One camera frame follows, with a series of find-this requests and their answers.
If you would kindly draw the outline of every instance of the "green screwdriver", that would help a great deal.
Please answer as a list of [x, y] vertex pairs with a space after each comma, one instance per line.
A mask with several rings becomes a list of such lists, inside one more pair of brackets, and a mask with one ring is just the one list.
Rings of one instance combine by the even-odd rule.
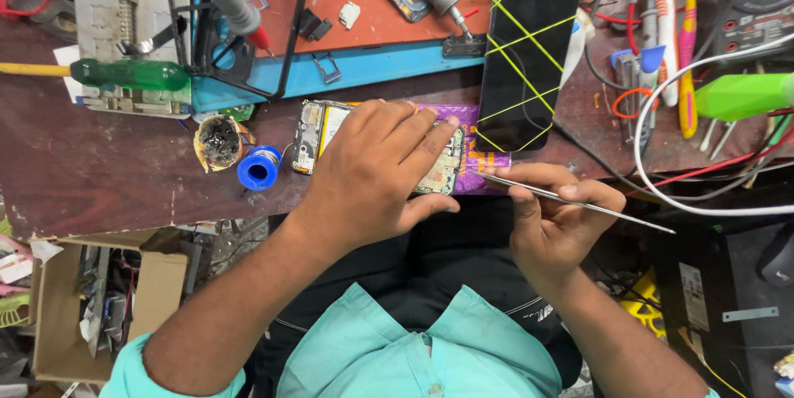
[[178, 91], [190, 80], [187, 71], [175, 62], [132, 59], [104, 63], [80, 58], [69, 66], [0, 63], [0, 73], [72, 77], [85, 86], [115, 85], [154, 91]]

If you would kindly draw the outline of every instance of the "fingernail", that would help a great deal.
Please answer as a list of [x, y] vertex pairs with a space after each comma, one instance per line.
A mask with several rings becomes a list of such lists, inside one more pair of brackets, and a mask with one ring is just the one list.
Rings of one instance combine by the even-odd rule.
[[576, 194], [576, 186], [562, 186], [560, 187], [560, 193], [565, 196], [573, 196]]

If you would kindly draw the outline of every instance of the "blue solder spool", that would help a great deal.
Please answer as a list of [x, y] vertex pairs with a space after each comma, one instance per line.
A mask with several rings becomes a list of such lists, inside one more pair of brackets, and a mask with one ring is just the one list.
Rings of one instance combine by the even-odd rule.
[[237, 165], [237, 178], [251, 190], [267, 190], [281, 170], [282, 155], [270, 145], [259, 145]]

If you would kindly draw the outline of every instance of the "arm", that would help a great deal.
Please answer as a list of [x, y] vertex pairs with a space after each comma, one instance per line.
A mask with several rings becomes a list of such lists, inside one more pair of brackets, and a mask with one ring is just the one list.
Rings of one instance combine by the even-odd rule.
[[451, 117], [431, 131], [438, 112], [414, 108], [375, 100], [352, 110], [282, 226], [149, 339], [143, 360], [154, 382], [191, 396], [223, 391], [273, 318], [335, 261], [460, 210], [442, 194], [408, 201], [458, 127]]
[[[569, 201], [620, 211], [623, 195], [597, 181], [579, 181], [564, 167], [543, 163], [499, 169], [497, 176], [543, 186]], [[592, 375], [610, 397], [703, 398], [697, 373], [604, 294], [579, 263], [615, 217], [510, 187], [514, 201], [511, 250], [536, 291], [561, 315]]]

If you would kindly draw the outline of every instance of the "orange rubber band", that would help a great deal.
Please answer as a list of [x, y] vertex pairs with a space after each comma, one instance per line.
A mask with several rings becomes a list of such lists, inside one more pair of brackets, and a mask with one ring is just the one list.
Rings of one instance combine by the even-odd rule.
[[[625, 93], [621, 94], [620, 97], [615, 99], [615, 103], [612, 104], [612, 113], [615, 113], [615, 116], [620, 117], [621, 119], [636, 119], [637, 118], [639, 113], [636, 113], [633, 116], [627, 116], [626, 114], [623, 114], [623, 113], [618, 111], [618, 104], [620, 103], [620, 101], [623, 100], [623, 98], [625, 98], [627, 95], [634, 94], [634, 93], [642, 93], [642, 94], [645, 94], [648, 97], [653, 95], [653, 93], [649, 89], [645, 89], [645, 88], [634, 88], [634, 89], [627, 90]], [[657, 106], [659, 106], [659, 97], [653, 99], [653, 108], [651, 108], [651, 111], [656, 111], [656, 107]]]

